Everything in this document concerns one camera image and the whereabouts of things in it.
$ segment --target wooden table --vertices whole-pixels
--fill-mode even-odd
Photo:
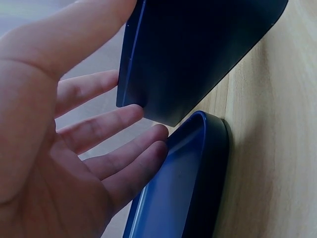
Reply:
[[[317,238],[317,0],[290,0],[196,110],[233,133],[214,237]]]

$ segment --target dark blue case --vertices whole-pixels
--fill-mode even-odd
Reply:
[[[287,0],[138,0],[125,28],[117,106],[175,126],[279,19]]]
[[[211,237],[229,154],[229,130],[194,113],[168,139],[159,173],[132,202],[124,238]]]

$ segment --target finger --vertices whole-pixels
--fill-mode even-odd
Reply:
[[[77,1],[51,17],[8,33],[1,40],[1,58],[26,62],[59,78],[111,39],[127,21],[135,3]]]
[[[134,140],[106,154],[85,160],[90,171],[100,180],[121,171],[157,141],[166,141],[168,130],[163,125],[155,125]]]
[[[140,106],[129,105],[62,128],[58,134],[73,152],[82,154],[136,123],[142,117],[143,109]]]
[[[115,212],[135,198],[161,168],[167,156],[165,142],[157,141],[134,162],[103,180]]]
[[[117,70],[63,80],[58,83],[55,117],[111,89],[118,83]]]

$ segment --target wooden surface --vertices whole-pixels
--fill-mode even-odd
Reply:
[[[317,0],[290,0],[196,110],[233,133],[214,237],[317,238]]]

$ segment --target palm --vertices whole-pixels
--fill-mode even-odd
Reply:
[[[78,99],[73,90],[89,81]],[[116,85],[116,72],[62,81],[56,117]],[[142,118],[136,105],[56,131],[49,126],[27,182],[11,206],[20,208],[15,233],[25,237],[100,237],[105,227],[153,176],[165,157],[168,132],[157,125],[110,154],[81,161],[79,154]]]
[[[59,82],[107,42],[136,0],[80,0],[0,39],[0,237],[98,237],[159,170],[164,126],[78,155],[143,117],[136,105],[56,130],[54,119],[117,85],[114,71]]]

